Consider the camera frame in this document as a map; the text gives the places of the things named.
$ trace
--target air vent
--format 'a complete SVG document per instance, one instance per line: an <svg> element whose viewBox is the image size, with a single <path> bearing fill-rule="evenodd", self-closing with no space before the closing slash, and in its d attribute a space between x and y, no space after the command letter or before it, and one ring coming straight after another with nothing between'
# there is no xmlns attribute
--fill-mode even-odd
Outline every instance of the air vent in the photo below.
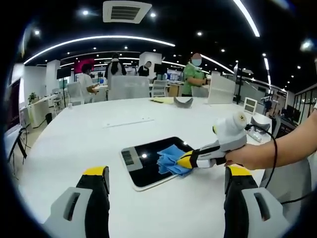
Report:
<svg viewBox="0 0 317 238"><path fill-rule="evenodd" d="M137 1L104 1L104 22L126 22L139 24L152 5Z"/></svg>

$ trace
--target blue cloth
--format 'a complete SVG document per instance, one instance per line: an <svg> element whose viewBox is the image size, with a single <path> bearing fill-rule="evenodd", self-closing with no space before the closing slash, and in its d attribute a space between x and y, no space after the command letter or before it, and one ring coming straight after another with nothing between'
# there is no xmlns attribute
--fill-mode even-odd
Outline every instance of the blue cloth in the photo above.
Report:
<svg viewBox="0 0 317 238"><path fill-rule="evenodd" d="M158 154L160 155L158 159L158 172L161 175L171 172L173 175L184 177L192 171L192 169L187 169L176 164L179 158L185 154L185 152L178 149L176 145L159 151Z"/></svg>

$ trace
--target green shirt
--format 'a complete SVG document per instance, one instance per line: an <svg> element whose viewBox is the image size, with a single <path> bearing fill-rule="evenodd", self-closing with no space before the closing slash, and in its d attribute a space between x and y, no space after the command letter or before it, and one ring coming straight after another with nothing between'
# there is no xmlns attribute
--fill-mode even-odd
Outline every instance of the green shirt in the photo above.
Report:
<svg viewBox="0 0 317 238"><path fill-rule="evenodd" d="M204 73L198 69L197 67L194 67L192 64L188 63L184 68L184 86L183 86L183 94L192 94L192 86L197 86L195 84L189 83L187 81L187 78L193 77L197 79L204 79L205 75Z"/></svg>

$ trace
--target black shirt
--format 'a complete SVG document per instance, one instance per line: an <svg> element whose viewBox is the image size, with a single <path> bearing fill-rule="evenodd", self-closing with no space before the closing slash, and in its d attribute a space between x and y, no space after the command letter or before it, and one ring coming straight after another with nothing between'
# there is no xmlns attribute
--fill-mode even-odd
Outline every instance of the black shirt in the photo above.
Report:
<svg viewBox="0 0 317 238"><path fill-rule="evenodd" d="M149 76L150 71L148 68L146 68L144 65L141 66L138 70L139 76Z"/></svg>

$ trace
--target human hand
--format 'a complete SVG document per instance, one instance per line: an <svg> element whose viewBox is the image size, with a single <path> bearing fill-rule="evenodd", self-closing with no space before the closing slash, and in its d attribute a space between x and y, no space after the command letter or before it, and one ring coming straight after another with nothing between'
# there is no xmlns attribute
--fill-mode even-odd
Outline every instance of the human hand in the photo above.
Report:
<svg viewBox="0 0 317 238"><path fill-rule="evenodd" d="M258 146L247 144L240 149L227 153L225 166L240 164L249 170L259 169L261 166L256 156L257 149Z"/></svg>

